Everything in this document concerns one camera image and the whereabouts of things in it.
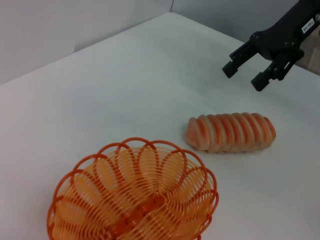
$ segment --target plastic basket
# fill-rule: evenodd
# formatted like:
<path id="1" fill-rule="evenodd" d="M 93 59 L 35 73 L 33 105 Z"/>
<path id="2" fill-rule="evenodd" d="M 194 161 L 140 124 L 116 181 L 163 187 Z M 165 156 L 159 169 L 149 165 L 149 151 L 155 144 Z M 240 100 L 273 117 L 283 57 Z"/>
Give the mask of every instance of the plastic basket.
<path id="1" fill-rule="evenodd" d="M 85 157 L 59 182 L 47 232 L 51 240 L 199 240 L 218 201 L 216 178 L 196 154 L 134 137 Z"/>

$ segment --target gray wall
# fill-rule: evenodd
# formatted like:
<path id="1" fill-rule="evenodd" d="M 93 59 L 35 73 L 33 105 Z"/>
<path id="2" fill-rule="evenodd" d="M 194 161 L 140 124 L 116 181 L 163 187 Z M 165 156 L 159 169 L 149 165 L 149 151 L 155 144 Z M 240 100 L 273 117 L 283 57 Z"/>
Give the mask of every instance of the gray wall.
<path id="1" fill-rule="evenodd" d="M 271 27 L 298 0 L 174 0 L 172 12 L 243 42 Z"/>
<path id="2" fill-rule="evenodd" d="M 173 0 L 0 0 L 0 84 L 170 11 Z"/>

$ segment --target woven basket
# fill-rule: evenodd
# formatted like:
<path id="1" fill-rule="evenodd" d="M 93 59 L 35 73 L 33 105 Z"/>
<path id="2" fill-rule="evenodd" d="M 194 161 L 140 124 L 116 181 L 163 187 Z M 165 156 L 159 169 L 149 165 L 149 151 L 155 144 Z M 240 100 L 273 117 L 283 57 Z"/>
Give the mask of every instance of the woven basket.
<path id="1" fill-rule="evenodd" d="M 85 157 L 59 182 L 46 226 L 50 240 L 200 240 L 218 201 L 197 155 L 134 137 Z"/>

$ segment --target robotic arm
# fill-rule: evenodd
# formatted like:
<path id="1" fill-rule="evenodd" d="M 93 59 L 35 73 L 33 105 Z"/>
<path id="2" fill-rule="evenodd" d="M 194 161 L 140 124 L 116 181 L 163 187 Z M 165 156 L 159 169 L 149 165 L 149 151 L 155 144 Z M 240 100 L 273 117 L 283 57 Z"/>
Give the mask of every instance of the robotic arm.
<path id="1" fill-rule="evenodd" d="M 252 81 L 257 91 L 262 91 L 270 79 L 283 80 L 292 66 L 305 53 L 301 43 L 320 25 L 320 0 L 300 0 L 271 28 L 255 32 L 250 40 L 230 55 L 222 70 L 231 78 L 238 68 L 259 53 L 271 65 Z"/>

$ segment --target basket rim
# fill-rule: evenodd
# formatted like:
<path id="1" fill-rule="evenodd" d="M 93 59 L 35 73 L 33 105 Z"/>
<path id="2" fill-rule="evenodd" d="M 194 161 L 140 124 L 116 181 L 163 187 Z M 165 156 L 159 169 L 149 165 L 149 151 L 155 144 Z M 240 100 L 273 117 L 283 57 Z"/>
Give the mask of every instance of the basket rim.
<path id="1" fill-rule="evenodd" d="M 169 142 L 169 141 L 165 141 L 165 140 L 154 140 L 154 141 L 148 141 L 142 137 L 130 137 L 130 138 L 127 138 L 125 139 L 124 141 L 122 142 L 114 142 L 114 143 L 110 143 L 104 147 L 102 147 L 96 154 L 92 154 L 92 155 L 89 155 L 89 156 L 86 156 L 84 157 L 82 160 L 80 160 L 73 168 L 72 171 L 70 171 L 69 173 L 67 173 L 58 183 L 58 185 L 56 186 L 55 190 L 54 190 L 54 194 L 53 194 L 53 199 L 52 199 L 52 203 L 49 207 L 49 210 L 48 210 L 48 213 L 47 213 L 47 220 L 46 220 L 46 227 L 47 227 L 47 233 L 48 233 L 48 236 L 49 236 L 49 239 L 50 240 L 55 240 L 54 237 L 53 237 L 53 229 L 54 229 L 54 226 L 55 226 L 55 222 L 52 222 L 50 224 L 50 219 L 51 219 L 51 215 L 52 214 L 55 214 L 56 213 L 56 203 L 60 200 L 63 199 L 63 195 L 62 196 L 58 196 L 58 193 L 59 193 L 59 190 L 61 188 L 61 186 L 66 182 L 66 180 L 70 179 L 70 183 L 72 184 L 73 181 L 74 181 L 74 176 L 75 174 L 80 174 L 82 173 L 84 170 L 83 169 L 79 169 L 79 167 L 85 163 L 86 161 L 89 161 L 89 160 L 93 160 L 93 163 L 90 164 L 93 165 L 94 163 L 96 163 L 98 161 L 98 159 L 107 159 L 109 158 L 107 155 L 104 155 L 102 154 L 105 150 L 109 149 L 109 148 L 112 148 L 112 147 L 117 147 L 114 152 L 115 155 L 119 154 L 121 149 L 122 148 L 125 148 L 127 149 L 129 152 L 132 150 L 132 149 L 138 149 L 139 147 L 129 147 L 127 145 L 127 143 L 129 142 L 133 142 L 133 141 L 138 141 L 138 142 L 143 142 L 144 145 L 142 147 L 140 147 L 140 149 L 142 151 L 139 152 L 142 153 L 143 152 L 143 149 L 146 149 L 146 147 L 151 147 L 153 150 L 157 151 L 157 148 L 155 146 L 155 144 L 162 144 L 162 145 L 167 145 L 167 146 L 170 146 L 172 148 L 174 148 L 175 150 L 171 151 L 169 154 L 177 154 L 177 153 L 180 153 L 183 158 L 184 158 L 184 161 L 191 161 L 193 163 L 195 163 L 194 161 L 192 160 L 189 160 L 187 158 L 187 155 L 186 154 L 189 154 L 191 155 L 192 157 L 194 157 L 198 163 L 200 164 L 200 168 L 203 170 L 204 172 L 204 181 L 203 181 L 203 185 L 202 187 L 208 182 L 208 175 L 210 175 L 210 177 L 212 178 L 212 181 L 213 181 L 213 198 L 212 198 L 212 201 L 211 201 L 211 204 L 213 203 L 213 201 L 215 201 L 213 207 L 212 207 L 212 210 L 209 214 L 207 214 L 207 220 L 203 223 L 205 224 L 204 226 L 201 227 L 199 233 L 196 234 L 196 236 L 194 236 L 193 239 L 198 239 L 200 240 L 201 239 L 201 234 L 209 227 L 209 225 L 211 224 L 212 222 L 212 215 L 213 213 L 215 212 L 217 206 L 218 206 L 218 203 L 219 203 L 219 194 L 218 194 L 218 185 L 217 185 L 217 180 L 216 180 L 216 177 L 215 175 L 213 174 L 213 172 L 209 169 L 206 168 L 205 164 L 203 163 L 203 161 L 198 157 L 198 155 L 196 155 L 194 152 L 190 151 L 190 150 L 187 150 L 187 149 L 182 149 L 180 148 L 179 146 L 177 146 L 176 144 L 172 143 L 172 142 Z"/>

